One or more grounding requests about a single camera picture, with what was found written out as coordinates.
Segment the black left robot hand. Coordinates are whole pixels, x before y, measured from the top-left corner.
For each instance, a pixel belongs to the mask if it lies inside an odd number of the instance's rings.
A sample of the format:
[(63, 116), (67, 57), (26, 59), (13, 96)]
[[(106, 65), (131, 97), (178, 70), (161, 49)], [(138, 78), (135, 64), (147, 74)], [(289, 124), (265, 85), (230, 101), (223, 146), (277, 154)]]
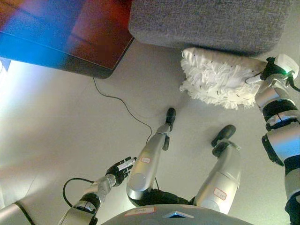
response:
[(129, 176), (136, 160), (136, 157), (127, 157), (115, 163), (106, 171), (105, 176), (108, 177), (112, 187), (119, 186)]

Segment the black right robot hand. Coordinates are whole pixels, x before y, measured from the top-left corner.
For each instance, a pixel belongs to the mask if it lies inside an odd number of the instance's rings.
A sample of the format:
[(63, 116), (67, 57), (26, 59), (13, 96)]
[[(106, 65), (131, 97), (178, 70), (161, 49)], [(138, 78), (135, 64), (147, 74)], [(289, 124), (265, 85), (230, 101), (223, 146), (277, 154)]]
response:
[(277, 57), (267, 58), (265, 69), (257, 75), (247, 78), (245, 83), (252, 84), (264, 81), (273, 74), (283, 75), (285, 79), (292, 76), (293, 80), (295, 80), (299, 74), (299, 70), (300, 67), (295, 60), (286, 54), (279, 54)]

